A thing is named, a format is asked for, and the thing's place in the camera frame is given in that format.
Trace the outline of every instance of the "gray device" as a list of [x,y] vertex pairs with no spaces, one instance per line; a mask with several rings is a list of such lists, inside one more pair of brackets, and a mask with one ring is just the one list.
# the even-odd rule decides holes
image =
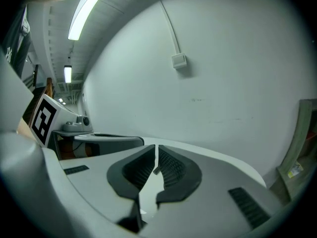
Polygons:
[[66,124],[63,125],[62,129],[67,132],[84,132],[92,131],[93,127],[91,126],[91,123],[87,116],[78,116],[77,122],[68,121]]

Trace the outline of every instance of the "cable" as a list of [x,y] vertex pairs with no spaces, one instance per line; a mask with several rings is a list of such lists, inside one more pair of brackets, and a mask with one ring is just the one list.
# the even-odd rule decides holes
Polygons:
[[175,35],[175,32],[174,32],[174,29],[173,29],[173,26],[172,26],[172,23],[170,22],[170,19],[168,17],[168,14],[167,14],[167,11],[164,7],[164,4],[161,0],[159,0],[160,2],[160,5],[162,7],[162,11],[164,13],[164,16],[165,16],[165,19],[166,19],[166,22],[168,24],[168,27],[169,27],[169,31],[170,31],[170,34],[172,36],[172,40],[173,40],[173,43],[174,43],[174,47],[175,47],[175,51],[177,54],[180,53],[180,49],[179,49],[179,46],[178,46],[178,42],[177,42],[177,39],[176,39],[176,35]]
[[77,146],[74,150],[72,150],[72,151],[70,151],[70,152],[61,152],[61,153],[72,153],[72,152],[76,151],[82,144],[83,144],[83,142],[81,142],[81,143],[79,144],[79,146]]

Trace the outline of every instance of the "white plastic surface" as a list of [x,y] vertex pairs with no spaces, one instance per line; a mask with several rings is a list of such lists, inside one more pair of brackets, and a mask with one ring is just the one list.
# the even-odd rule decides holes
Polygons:
[[33,94],[0,51],[0,131],[16,131]]
[[263,187],[266,187],[266,184],[263,180],[263,178],[260,176],[260,174],[250,165],[247,163],[238,160],[236,158],[230,157],[228,155],[218,153],[203,147],[195,146],[195,145],[190,145],[186,143],[181,143],[181,142],[176,142],[172,140],[166,140],[166,139],[159,139],[159,138],[152,138],[152,137],[142,137],[144,139],[144,144],[145,145],[152,145],[152,144],[157,144],[157,145],[165,145],[165,146],[173,146],[177,147],[180,149],[184,149],[187,151],[191,151],[197,154],[205,155],[207,157],[215,158],[218,160],[222,160],[225,162],[228,162],[238,169],[240,169],[242,172],[247,174],[249,177],[253,178],[255,181],[257,181],[259,184],[261,184]]
[[78,193],[100,214],[116,223],[129,216],[134,201],[120,197],[107,181],[107,171],[116,161],[126,158],[135,152],[120,152],[89,158],[62,160],[63,169],[85,165],[89,169],[70,174],[67,178]]
[[67,210],[78,238],[132,238],[135,234],[106,219],[83,198],[68,179],[54,151],[43,148],[49,177]]

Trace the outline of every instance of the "shelf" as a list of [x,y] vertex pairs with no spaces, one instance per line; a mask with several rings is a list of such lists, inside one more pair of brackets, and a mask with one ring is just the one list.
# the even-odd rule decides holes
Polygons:
[[292,178],[288,177],[281,168],[277,168],[291,200],[293,200],[299,192],[305,188],[307,183],[310,181],[315,168],[317,167],[316,158],[312,155],[301,157],[297,161],[303,167],[303,171]]
[[284,175],[291,170],[306,141],[307,133],[311,123],[313,103],[310,100],[301,100],[299,105],[298,119],[291,145],[286,156],[278,168]]

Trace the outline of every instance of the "black vent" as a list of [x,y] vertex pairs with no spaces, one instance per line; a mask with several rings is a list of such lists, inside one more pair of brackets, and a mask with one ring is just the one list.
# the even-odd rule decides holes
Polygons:
[[178,183],[186,173],[185,165],[161,148],[159,148],[158,163],[164,178],[164,188]]
[[178,154],[179,149],[158,146],[158,167],[164,179],[164,191],[157,195],[157,204],[179,202],[190,196],[202,181],[202,171],[189,158]]
[[85,171],[87,169],[89,169],[87,166],[82,165],[82,166],[78,166],[78,167],[74,167],[74,168],[70,168],[70,169],[64,169],[64,172],[67,175],[71,175],[71,174],[74,174],[74,173]]
[[269,219],[269,215],[243,188],[234,188],[228,192],[253,229]]
[[123,176],[139,190],[147,182],[155,166],[155,155],[143,154],[123,167]]

